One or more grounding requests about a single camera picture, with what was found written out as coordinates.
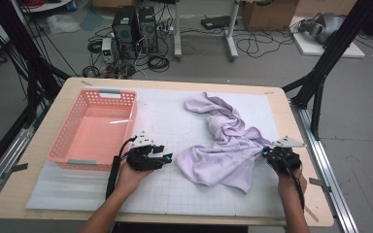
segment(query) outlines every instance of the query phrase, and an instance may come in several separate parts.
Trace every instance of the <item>person's left hand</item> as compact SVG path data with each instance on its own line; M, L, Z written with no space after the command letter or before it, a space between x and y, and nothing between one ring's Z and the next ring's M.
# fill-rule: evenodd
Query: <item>person's left hand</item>
M136 190L141 180L152 172L135 171L126 161L122 161L114 193L119 191L126 197L130 196Z

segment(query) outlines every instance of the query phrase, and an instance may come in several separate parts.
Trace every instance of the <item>computer tower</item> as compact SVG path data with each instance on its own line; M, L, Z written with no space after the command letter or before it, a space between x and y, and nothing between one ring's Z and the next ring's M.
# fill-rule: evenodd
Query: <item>computer tower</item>
M158 52L156 21L153 7L139 9L139 27L141 31L142 50L144 53Z
M112 23L119 57L134 59L137 57L137 43L141 39L136 8L118 6Z

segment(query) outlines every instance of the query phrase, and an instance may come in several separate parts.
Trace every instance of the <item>black tape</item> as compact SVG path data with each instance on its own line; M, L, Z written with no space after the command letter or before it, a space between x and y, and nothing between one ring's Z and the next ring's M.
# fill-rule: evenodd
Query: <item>black tape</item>
M331 186L325 185L325 183L323 181L320 181L320 180L317 180L317 179L314 179L314 178L310 178L310 184L320 186L322 188L323 192L332 192Z
M16 166L13 166L8 172L2 173L1 178L2 179L7 179L8 177L11 176L11 174L13 172L18 172L18 171L26 170L27 168L28 168L28 164L27 163L18 164Z

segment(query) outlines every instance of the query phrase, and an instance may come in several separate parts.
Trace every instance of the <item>crumpled cloth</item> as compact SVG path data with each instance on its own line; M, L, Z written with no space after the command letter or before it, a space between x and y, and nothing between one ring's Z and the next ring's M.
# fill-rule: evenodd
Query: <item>crumpled cloth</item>
M238 111L219 97L206 92L185 101L191 112L208 114L208 127L216 142L209 147L194 146L177 157L176 164L194 183L213 186L217 183L251 190L255 161L264 147L273 147L255 127L245 129Z

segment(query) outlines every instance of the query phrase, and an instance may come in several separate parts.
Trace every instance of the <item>cardboard box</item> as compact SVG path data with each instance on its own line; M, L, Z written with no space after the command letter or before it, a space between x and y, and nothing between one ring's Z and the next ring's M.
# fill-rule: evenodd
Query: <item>cardboard box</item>
M96 9L116 11L118 6L137 6L137 0L92 0Z
M242 21L249 31L287 30L299 0L275 0L271 4L246 3Z
M300 0L295 14L298 16L314 16L317 13L332 12L347 15L356 0Z

